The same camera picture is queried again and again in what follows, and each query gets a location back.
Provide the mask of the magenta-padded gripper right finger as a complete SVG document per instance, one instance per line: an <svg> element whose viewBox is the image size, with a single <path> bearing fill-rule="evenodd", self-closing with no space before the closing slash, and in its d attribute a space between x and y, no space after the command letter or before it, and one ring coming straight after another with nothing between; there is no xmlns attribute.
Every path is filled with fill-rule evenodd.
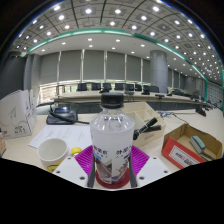
<svg viewBox="0 0 224 224"><path fill-rule="evenodd" d="M129 177L132 188L146 186L171 172L157 156L148 156L133 146L129 159Z"/></svg>

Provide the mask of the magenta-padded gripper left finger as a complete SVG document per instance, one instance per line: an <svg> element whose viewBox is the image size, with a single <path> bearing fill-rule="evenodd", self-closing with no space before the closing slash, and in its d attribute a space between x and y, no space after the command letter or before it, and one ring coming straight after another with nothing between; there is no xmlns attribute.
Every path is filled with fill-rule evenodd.
<svg viewBox="0 0 224 224"><path fill-rule="evenodd" d="M67 156L53 174L78 186L92 188L95 181L93 148L88 146L76 156Z"/></svg>

